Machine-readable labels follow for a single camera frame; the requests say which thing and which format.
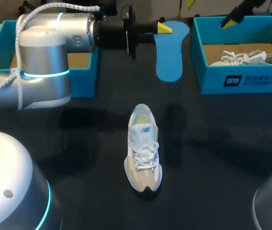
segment blue box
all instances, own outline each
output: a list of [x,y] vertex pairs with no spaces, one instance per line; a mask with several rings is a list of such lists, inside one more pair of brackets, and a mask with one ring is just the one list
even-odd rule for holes
[[223,19],[194,18],[191,53],[201,94],[272,92],[272,65],[209,66],[203,48],[216,44],[272,44],[272,16],[248,16],[227,29],[221,29]]
[[[10,73],[10,64],[15,54],[16,21],[4,21],[0,28],[0,72]],[[72,98],[95,96],[99,50],[90,54],[89,67],[70,69]]]

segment white dome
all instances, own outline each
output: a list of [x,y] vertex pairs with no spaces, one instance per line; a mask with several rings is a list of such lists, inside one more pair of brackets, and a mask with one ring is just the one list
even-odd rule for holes
[[15,138],[0,133],[0,223],[20,204],[31,182],[33,163]]

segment new balance logo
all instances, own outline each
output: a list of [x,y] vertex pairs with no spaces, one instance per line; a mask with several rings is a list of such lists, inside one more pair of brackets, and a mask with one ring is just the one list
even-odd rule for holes
[[150,127],[142,128],[140,133],[148,133],[150,131]]

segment white sneaker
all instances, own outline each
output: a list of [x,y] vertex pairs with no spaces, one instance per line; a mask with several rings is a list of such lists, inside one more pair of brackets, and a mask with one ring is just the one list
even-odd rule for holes
[[124,167],[131,186],[138,192],[156,191],[161,183],[163,171],[157,141],[158,127],[150,108],[145,104],[137,105],[128,125],[128,154]]
[[272,54],[254,50],[249,54],[237,54],[223,51],[222,61],[217,61],[211,66],[239,66],[239,65],[272,65]]

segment yellow tool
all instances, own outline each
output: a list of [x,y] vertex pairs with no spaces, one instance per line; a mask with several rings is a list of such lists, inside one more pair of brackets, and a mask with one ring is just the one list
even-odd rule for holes
[[171,34],[172,33],[172,29],[160,22],[158,22],[158,33],[159,34]]
[[230,27],[232,25],[235,25],[235,24],[237,24],[237,22],[235,22],[234,20],[231,19],[231,20],[228,21],[227,24],[224,25],[224,27],[222,27],[222,29],[226,29],[226,28],[228,28],[228,27]]
[[190,9],[190,7],[193,5],[194,1],[195,0],[187,0],[187,2],[186,2],[187,10]]

